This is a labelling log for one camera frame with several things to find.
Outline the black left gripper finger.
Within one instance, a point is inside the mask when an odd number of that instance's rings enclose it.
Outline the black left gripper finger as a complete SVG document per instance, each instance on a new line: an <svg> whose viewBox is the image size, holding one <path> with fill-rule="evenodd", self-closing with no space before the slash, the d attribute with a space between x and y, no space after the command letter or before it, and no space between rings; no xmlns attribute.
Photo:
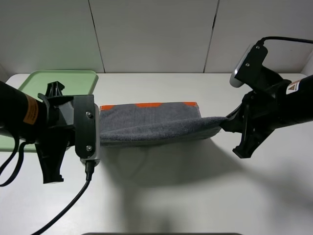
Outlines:
<svg viewBox="0 0 313 235"><path fill-rule="evenodd" d="M65 86L59 81L48 83L45 96L48 98L55 96L63 96L62 90L64 88Z"/></svg>
<svg viewBox="0 0 313 235"><path fill-rule="evenodd" d="M64 179L60 174L61 164L67 149L66 141L49 141L35 144L43 174L43 183L58 183Z"/></svg>

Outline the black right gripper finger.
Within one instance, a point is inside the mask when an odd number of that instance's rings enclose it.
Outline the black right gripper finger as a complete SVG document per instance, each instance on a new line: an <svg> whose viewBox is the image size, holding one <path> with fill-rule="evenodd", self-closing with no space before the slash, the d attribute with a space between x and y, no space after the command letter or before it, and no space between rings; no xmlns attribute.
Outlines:
<svg viewBox="0 0 313 235"><path fill-rule="evenodd" d="M241 105L227 116L220 127L226 132L244 134L247 129L247 104Z"/></svg>
<svg viewBox="0 0 313 235"><path fill-rule="evenodd" d="M266 133L256 129L243 128L241 142L233 149L240 159L251 158L253 152L266 139Z"/></svg>

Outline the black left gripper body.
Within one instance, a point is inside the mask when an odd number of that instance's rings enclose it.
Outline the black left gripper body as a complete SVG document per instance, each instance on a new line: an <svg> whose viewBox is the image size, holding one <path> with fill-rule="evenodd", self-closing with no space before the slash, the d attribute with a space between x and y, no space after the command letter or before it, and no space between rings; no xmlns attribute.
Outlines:
<svg viewBox="0 0 313 235"><path fill-rule="evenodd" d="M38 94L46 115L36 138L40 147L72 147L75 144L74 96Z"/></svg>

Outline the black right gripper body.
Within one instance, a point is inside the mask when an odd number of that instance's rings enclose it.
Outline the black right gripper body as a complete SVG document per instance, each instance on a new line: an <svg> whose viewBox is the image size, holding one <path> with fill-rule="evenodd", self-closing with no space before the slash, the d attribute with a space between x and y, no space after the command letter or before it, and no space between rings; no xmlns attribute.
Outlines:
<svg viewBox="0 0 313 235"><path fill-rule="evenodd" d="M241 82L252 88L241 104L241 143L263 142L275 129L292 125L287 110L287 94L290 80L276 72L260 67L242 68Z"/></svg>

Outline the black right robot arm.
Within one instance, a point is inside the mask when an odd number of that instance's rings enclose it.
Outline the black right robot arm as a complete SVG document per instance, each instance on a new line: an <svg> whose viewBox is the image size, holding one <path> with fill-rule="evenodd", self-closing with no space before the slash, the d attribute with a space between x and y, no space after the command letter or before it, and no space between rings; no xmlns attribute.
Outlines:
<svg viewBox="0 0 313 235"><path fill-rule="evenodd" d="M253 152L278 128L313 119L313 77L295 82L263 67L240 106L221 123L226 132L240 133L241 142L233 152L241 159Z"/></svg>

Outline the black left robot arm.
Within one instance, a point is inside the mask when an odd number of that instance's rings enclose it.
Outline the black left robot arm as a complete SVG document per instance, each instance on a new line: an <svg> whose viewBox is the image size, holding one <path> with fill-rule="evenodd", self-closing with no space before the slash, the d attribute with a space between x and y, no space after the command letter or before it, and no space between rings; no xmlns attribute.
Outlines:
<svg viewBox="0 0 313 235"><path fill-rule="evenodd" d="M43 174L43 183L63 182L60 168L66 149L74 143L73 123L66 122L60 105L70 101L64 98L64 85L52 82L45 94L35 99L3 82L0 84L0 134L14 139L10 157L1 165L4 171L14 156L18 161L11 176L1 184L7 186L17 177L26 145L34 144Z"/></svg>

